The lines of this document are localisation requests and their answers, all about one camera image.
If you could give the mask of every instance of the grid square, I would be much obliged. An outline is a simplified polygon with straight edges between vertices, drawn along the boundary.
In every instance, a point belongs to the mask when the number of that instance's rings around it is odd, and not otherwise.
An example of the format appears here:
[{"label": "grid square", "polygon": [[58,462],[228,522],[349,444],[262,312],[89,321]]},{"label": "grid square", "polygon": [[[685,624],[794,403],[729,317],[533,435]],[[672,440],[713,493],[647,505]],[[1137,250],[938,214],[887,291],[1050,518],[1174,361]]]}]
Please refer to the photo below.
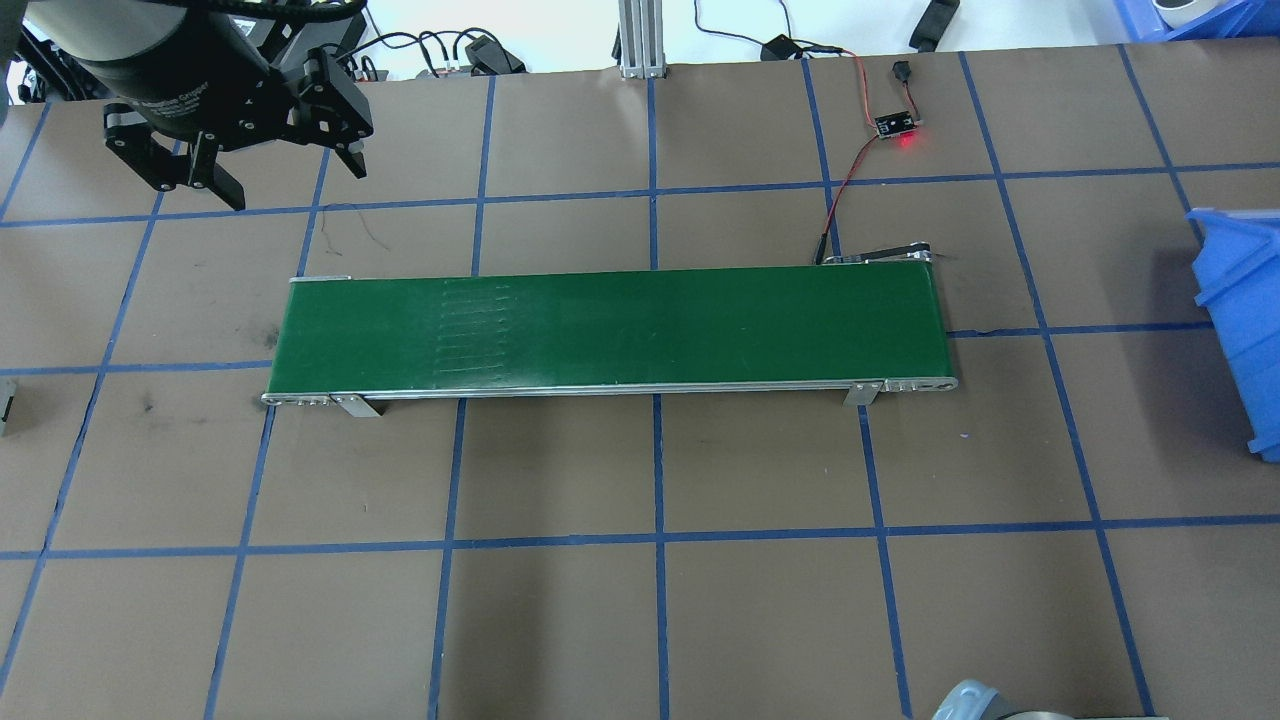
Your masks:
[{"label": "grid square", "polygon": [[[102,143],[105,104],[86,100],[49,109],[5,220],[151,213],[156,191]],[[169,147],[164,137],[157,142]]]},{"label": "grid square", "polygon": [[827,219],[822,190],[658,197],[658,264],[685,268],[804,265]]},{"label": "grid square", "polygon": [[1041,338],[952,348],[959,388],[868,407],[886,523],[1087,520]]},{"label": "grid square", "polygon": [[439,552],[250,557],[215,717],[426,717],[439,579]]},{"label": "grid square", "polygon": [[1169,176],[1011,181],[1009,196],[1051,325],[1208,319]]},{"label": "grid square", "polygon": [[265,382],[261,370],[108,375],[54,546],[236,544]]},{"label": "grid square", "polygon": [[[910,142],[878,143],[858,169],[859,178],[991,173],[991,158],[982,140],[978,114],[969,97],[960,59],[951,53],[864,58],[872,117],[908,109],[906,96],[892,65],[911,61],[911,95],[920,109],[920,129]],[[869,137],[863,114],[861,79],[851,59],[809,63],[818,97],[823,143],[832,179],[841,179]]]},{"label": "grid square", "polygon": [[[323,152],[315,145],[300,147],[276,140],[234,152],[221,152],[218,155],[218,164],[244,186],[244,204],[248,209],[305,208],[311,205],[311,196],[315,195]],[[344,173],[347,169],[337,158],[330,158],[329,172]],[[225,210],[227,204],[212,191],[189,187],[165,193],[160,206],[161,214]]]},{"label": "grid square", "polygon": [[40,550],[93,375],[17,378],[0,452],[0,551]]},{"label": "grid square", "polygon": [[[323,202],[475,197],[486,79],[362,83],[374,115],[374,135],[365,142],[369,177],[356,179],[330,158]],[[314,188],[315,176],[301,177]]]},{"label": "grid square", "polygon": [[1212,331],[1053,340],[1103,518],[1280,512]]},{"label": "grid square", "polygon": [[649,186],[645,83],[618,82],[616,68],[503,76],[497,83],[488,195]]},{"label": "grid square", "polygon": [[440,717],[658,716],[652,544],[453,556]]},{"label": "grid square", "polygon": [[667,530],[869,527],[858,414],[835,392],[662,398]]},{"label": "grid square", "polygon": [[271,357],[306,225],[303,214],[157,223],[114,360]]},{"label": "grid square", "polygon": [[649,199],[485,205],[480,273],[649,269]]},{"label": "grid square", "polygon": [[22,156],[27,152],[27,145],[36,132],[44,109],[44,105],[10,106],[4,126],[0,126],[0,188],[5,192],[18,173],[18,165],[22,164]]},{"label": "grid square", "polygon": [[1280,169],[1179,173],[1178,179],[1192,208],[1280,208]]},{"label": "grid square", "polygon": [[982,678],[1019,707],[1142,715],[1093,533],[891,538],[890,555],[916,707]]},{"label": "grid square", "polygon": [[1164,165],[1119,53],[1037,47],[966,58],[1004,172]]},{"label": "grid square", "polygon": [[457,537],[652,533],[648,396],[467,404]]},{"label": "grid square", "polygon": [[673,719],[901,715],[873,539],[668,544],[667,606]]},{"label": "grid square", "polygon": [[200,717],[234,566],[49,561],[0,717]]},{"label": "grid square", "polygon": [[1280,703],[1280,527],[1108,533],[1157,710],[1267,717]]},{"label": "grid square", "polygon": [[316,214],[306,274],[353,278],[471,274],[475,206],[339,208],[328,205]]},{"label": "grid square", "polygon": [[443,538],[456,415],[449,401],[393,404],[367,423],[337,407],[282,407],[253,543]]},{"label": "grid square", "polygon": [[0,229],[0,366],[101,363],[143,227]]},{"label": "grid square", "polygon": [[1280,160],[1274,37],[1125,49],[1174,164]]},{"label": "grid square", "polygon": [[995,182],[854,187],[845,191],[836,223],[850,255],[928,242],[948,328],[1036,325],[1027,277]]},{"label": "grid square", "polygon": [[822,179],[799,63],[680,65],[655,88],[659,187]]}]

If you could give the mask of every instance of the green belt surface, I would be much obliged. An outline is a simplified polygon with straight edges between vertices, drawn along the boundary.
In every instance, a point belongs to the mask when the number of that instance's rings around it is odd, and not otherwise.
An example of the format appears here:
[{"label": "green belt surface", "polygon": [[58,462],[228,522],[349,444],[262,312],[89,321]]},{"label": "green belt surface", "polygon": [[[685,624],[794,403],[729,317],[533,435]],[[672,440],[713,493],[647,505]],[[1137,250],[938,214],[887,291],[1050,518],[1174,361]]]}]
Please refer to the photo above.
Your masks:
[{"label": "green belt surface", "polygon": [[294,282],[264,398],[948,378],[932,273],[896,261]]}]

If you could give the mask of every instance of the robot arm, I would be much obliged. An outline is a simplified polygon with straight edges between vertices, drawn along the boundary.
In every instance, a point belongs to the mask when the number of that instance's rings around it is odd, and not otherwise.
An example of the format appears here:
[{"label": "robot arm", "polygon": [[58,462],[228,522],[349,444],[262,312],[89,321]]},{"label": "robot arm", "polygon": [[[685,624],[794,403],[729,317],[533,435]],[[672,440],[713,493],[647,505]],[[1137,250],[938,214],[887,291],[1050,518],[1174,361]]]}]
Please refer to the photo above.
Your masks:
[{"label": "robot arm", "polygon": [[[104,108],[105,141],[138,177],[161,192],[209,188],[243,210],[244,188],[219,152],[273,140],[323,145],[362,178],[374,127],[369,101],[328,53],[314,47],[298,67],[274,67],[218,9],[328,22],[366,1],[31,0],[27,18],[120,96]],[[172,155],[157,132],[183,141],[186,154]]]}]

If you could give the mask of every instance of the black connector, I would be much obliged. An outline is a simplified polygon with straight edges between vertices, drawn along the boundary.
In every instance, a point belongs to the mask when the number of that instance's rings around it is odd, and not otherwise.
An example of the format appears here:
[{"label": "black connector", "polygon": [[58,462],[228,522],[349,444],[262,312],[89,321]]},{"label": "black connector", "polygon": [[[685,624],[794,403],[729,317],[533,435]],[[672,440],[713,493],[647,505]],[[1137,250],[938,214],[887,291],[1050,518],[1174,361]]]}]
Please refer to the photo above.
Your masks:
[{"label": "black connector", "polygon": [[906,85],[908,78],[911,77],[911,63],[906,60],[893,63],[893,77],[897,78],[897,82]]},{"label": "black connector", "polygon": [[785,35],[780,35],[760,46],[762,60],[792,60],[803,53],[804,50]]},{"label": "black connector", "polygon": [[477,37],[466,47],[474,76],[509,76],[529,72],[520,58],[507,53],[497,40]]},{"label": "black connector", "polygon": [[929,6],[920,15],[920,22],[915,24],[909,45],[920,53],[933,53],[938,49],[942,33],[951,24],[951,17],[956,14],[960,0],[931,0]]}]

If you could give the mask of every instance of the blue plastic bin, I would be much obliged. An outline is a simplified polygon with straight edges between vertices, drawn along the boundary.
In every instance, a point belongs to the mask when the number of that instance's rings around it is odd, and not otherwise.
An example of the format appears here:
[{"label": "blue plastic bin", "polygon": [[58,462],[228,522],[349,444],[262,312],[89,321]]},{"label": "blue plastic bin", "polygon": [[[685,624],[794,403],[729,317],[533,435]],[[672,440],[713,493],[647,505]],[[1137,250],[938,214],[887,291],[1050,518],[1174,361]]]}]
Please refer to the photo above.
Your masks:
[{"label": "blue plastic bin", "polygon": [[1226,0],[1203,17],[1170,29],[1151,0],[1116,0],[1133,40],[1212,40],[1280,35],[1280,0]]},{"label": "blue plastic bin", "polygon": [[1222,352],[1257,438],[1249,450],[1280,462],[1280,210],[1196,209],[1204,247],[1192,263]]}]

